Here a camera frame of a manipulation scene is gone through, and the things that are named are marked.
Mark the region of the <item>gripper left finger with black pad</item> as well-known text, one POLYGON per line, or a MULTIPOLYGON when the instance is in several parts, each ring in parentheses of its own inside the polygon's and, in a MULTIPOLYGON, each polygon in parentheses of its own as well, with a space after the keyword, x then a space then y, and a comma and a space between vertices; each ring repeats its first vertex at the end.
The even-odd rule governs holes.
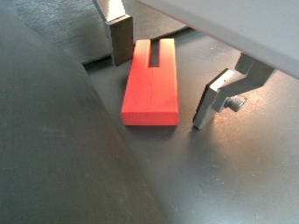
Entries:
POLYGON ((127 14, 122 0, 93 2, 105 21, 113 62, 121 66, 134 55, 134 18, 127 14))

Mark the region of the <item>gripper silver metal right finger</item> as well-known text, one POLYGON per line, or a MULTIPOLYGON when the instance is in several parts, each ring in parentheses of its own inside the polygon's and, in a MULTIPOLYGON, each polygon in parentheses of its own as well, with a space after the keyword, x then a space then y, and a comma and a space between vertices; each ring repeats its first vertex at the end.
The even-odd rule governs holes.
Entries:
POLYGON ((236 69, 226 68, 206 85, 193 118, 194 127, 202 130, 226 108, 238 112, 248 101, 242 94, 262 88, 274 72, 270 65, 242 53, 236 69))

